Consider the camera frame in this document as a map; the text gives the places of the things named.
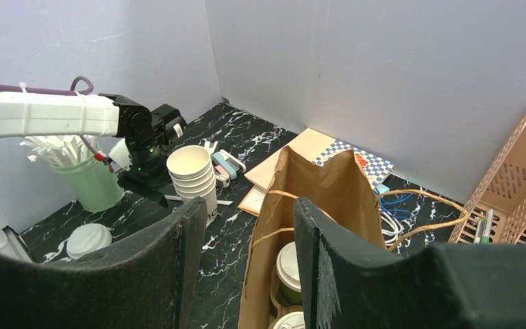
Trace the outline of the brown paper bag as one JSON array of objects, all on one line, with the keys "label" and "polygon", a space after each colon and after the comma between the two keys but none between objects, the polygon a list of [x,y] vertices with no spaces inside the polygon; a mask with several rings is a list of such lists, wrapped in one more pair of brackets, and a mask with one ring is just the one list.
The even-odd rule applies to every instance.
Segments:
[{"label": "brown paper bag", "polygon": [[256,223],[239,327],[267,328],[271,258],[295,243],[306,328],[476,328],[457,245],[388,252],[378,203],[351,153],[324,167],[282,149]]}]

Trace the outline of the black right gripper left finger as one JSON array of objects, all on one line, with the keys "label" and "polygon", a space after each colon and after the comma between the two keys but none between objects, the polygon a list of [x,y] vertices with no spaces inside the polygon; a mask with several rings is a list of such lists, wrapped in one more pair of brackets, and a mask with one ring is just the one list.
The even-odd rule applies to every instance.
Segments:
[{"label": "black right gripper left finger", "polygon": [[0,254],[0,328],[185,328],[206,221],[194,198],[71,262]]}]

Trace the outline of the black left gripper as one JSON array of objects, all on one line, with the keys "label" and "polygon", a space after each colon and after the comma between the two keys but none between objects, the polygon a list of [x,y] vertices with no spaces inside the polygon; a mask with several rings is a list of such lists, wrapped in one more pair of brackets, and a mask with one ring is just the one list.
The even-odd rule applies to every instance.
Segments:
[{"label": "black left gripper", "polygon": [[188,127],[181,112],[168,104],[149,110],[122,95],[102,96],[119,107],[117,136],[125,139],[136,175],[142,178],[162,175],[166,167],[162,149],[180,138]]}]

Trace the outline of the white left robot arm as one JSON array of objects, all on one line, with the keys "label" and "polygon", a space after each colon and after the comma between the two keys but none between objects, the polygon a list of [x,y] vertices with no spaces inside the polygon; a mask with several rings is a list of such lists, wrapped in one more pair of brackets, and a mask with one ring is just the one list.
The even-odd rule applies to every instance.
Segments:
[{"label": "white left robot arm", "polygon": [[123,139],[125,164],[113,149],[97,160],[113,161],[140,177],[152,177],[165,168],[163,149],[182,137],[188,124],[168,104],[149,110],[116,94],[95,94],[91,81],[76,77],[69,90],[0,84],[0,138],[89,135]]}]

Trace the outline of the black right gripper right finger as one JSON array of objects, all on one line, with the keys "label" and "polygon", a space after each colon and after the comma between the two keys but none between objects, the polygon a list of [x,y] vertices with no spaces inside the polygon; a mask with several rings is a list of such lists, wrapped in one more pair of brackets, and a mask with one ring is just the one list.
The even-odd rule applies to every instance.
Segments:
[{"label": "black right gripper right finger", "polygon": [[294,204],[306,328],[526,328],[526,245],[372,244]]}]

